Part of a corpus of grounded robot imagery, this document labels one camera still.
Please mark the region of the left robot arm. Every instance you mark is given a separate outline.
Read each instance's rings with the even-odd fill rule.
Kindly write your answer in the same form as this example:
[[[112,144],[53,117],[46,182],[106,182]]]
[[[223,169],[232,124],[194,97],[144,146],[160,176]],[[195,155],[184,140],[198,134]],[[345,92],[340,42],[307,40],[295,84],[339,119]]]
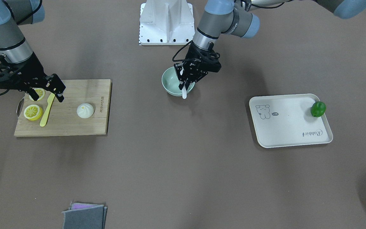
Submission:
[[[189,99],[352,92],[366,71],[366,0],[208,0],[172,57]]]

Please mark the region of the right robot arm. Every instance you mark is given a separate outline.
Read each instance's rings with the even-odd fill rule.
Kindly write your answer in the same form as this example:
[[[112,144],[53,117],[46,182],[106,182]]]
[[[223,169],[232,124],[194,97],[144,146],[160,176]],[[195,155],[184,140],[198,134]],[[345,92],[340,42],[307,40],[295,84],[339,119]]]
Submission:
[[[64,100],[65,84],[57,74],[47,75],[19,25],[45,18],[41,0],[0,0],[0,89],[19,90],[38,100],[36,88]]]

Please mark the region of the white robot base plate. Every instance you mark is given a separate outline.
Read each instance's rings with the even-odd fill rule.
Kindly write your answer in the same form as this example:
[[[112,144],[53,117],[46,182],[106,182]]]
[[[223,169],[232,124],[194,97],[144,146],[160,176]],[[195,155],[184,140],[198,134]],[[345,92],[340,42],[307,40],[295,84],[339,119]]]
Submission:
[[[185,45],[195,34],[186,0],[147,0],[140,6],[139,45]]]

